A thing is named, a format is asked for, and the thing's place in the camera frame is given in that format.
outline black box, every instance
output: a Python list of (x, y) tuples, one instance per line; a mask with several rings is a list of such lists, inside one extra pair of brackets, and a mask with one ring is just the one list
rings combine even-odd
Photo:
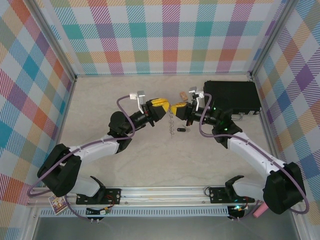
[[(261, 103), (253, 81), (206, 81), (203, 91), (211, 94), (211, 107), (213, 102), (219, 98), (228, 100), (233, 114), (256, 115), (260, 113)], [(204, 98), (205, 104), (208, 100), (208, 97)]]

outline checkered backdrop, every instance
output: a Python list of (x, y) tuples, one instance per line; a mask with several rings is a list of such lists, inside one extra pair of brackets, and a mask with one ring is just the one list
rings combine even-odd
[(246, 73), (286, 0), (37, 2), (77, 73), (113, 75)]
[(0, 240), (18, 237), (71, 85), (24, 2), (0, 0)]
[(302, 169), (320, 236), (320, 0), (300, 0), (256, 81), (281, 158)]

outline small sticker card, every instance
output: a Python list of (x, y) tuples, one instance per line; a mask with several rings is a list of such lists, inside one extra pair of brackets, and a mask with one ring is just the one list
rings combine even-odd
[(57, 197), (53, 195), (48, 199), (55, 215), (62, 213), (68, 207), (64, 196)]

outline beige floor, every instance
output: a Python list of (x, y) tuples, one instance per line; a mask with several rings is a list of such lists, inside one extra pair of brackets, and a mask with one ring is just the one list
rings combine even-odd
[[(84, 144), (101, 138), (109, 131), (116, 100), (144, 90), (146, 99), (167, 98), (181, 102), (179, 92), (189, 87), (202, 88), (207, 80), (246, 81), (246, 76), (124, 76), (79, 78), (67, 115), (61, 142), (67, 146)], [(121, 105), (129, 115), (138, 111), (133, 100)], [(174, 135), (170, 134), (167, 114), (155, 127), (148, 125), (136, 133), (122, 153), (96, 160), (80, 170), (82, 177), (97, 177), (106, 186), (204, 186), (222, 185), (236, 175), (258, 180), (258, 173), (241, 157), (215, 140), (204, 138), (198, 124), (191, 131), (177, 132), (184, 124), (174, 117)], [(237, 124), (247, 135), (267, 150), (259, 117), (245, 116)], [(210, 126), (203, 129), (211, 132)]]

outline pink eraser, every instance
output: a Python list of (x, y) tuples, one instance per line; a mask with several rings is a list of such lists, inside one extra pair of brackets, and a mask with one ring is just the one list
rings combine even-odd
[(260, 217), (261, 214), (263, 214), (269, 207), (267, 204), (264, 202), (260, 205), (260, 207), (253, 213), (253, 216), (255, 218)]

